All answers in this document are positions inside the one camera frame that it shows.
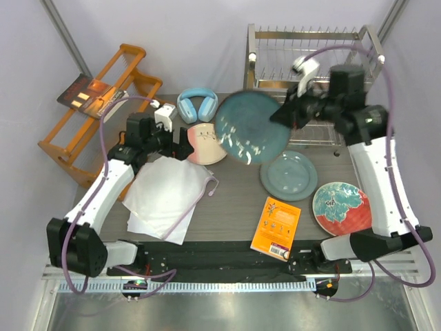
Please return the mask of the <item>dark teal floral plate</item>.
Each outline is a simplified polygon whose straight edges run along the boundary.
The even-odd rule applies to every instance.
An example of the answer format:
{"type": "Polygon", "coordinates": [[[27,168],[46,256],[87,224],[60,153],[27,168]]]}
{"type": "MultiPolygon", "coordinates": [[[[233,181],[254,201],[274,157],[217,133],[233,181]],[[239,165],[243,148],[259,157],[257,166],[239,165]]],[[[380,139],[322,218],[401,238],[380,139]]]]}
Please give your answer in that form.
{"type": "Polygon", "coordinates": [[[214,132],[226,153],[252,165],[274,160],[287,147],[291,129],[270,121],[280,104],[264,92],[241,90],[226,97],[214,117],[214,132]]]}

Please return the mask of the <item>light teal plate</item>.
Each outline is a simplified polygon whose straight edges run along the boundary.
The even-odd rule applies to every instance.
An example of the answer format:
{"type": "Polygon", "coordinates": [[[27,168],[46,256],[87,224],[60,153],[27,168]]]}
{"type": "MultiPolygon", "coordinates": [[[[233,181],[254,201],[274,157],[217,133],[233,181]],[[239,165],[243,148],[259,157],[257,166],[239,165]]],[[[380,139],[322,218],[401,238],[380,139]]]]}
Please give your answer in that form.
{"type": "Polygon", "coordinates": [[[286,150],[260,167],[260,182],[277,199],[300,201],[309,197],[318,185],[318,173],[303,154],[286,150]]]}

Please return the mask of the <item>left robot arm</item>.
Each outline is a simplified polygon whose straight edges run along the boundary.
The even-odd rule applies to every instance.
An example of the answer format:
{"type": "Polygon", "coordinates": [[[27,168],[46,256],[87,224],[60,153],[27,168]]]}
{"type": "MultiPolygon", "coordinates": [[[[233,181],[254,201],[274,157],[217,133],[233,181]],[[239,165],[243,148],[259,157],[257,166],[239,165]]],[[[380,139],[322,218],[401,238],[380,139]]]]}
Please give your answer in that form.
{"type": "Polygon", "coordinates": [[[141,274],[147,265],[143,246],[132,241],[102,242],[99,234],[105,218],[122,191],[132,182],[151,154],[179,161],[194,149],[187,128],[174,140],[172,122],[134,113],[126,121],[124,137],[105,152],[102,171],[77,205],[62,219],[46,227],[49,260],[65,273],[97,277],[104,269],[122,265],[130,274],[141,274]]]}

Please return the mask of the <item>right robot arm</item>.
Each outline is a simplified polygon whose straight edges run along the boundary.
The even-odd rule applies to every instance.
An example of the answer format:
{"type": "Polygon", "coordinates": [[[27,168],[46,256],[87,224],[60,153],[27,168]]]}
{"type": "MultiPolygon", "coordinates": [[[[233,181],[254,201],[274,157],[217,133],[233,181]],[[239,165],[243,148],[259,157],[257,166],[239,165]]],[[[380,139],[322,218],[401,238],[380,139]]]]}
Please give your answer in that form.
{"type": "Polygon", "coordinates": [[[363,68],[331,67],[328,91],[323,96],[315,94],[310,86],[318,71],[317,63],[302,61],[292,70],[300,75],[300,81],[288,89],[284,104],[271,121],[288,128],[303,128],[314,117],[332,123],[345,140],[371,208],[369,228],[320,242],[311,255],[314,269],[327,272],[337,260],[371,262],[419,247],[430,271],[434,271],[426,246],[433,238],[432,230],[420,225],[414,215],[396,161],[392,110],[367,105],[363,68]]]}

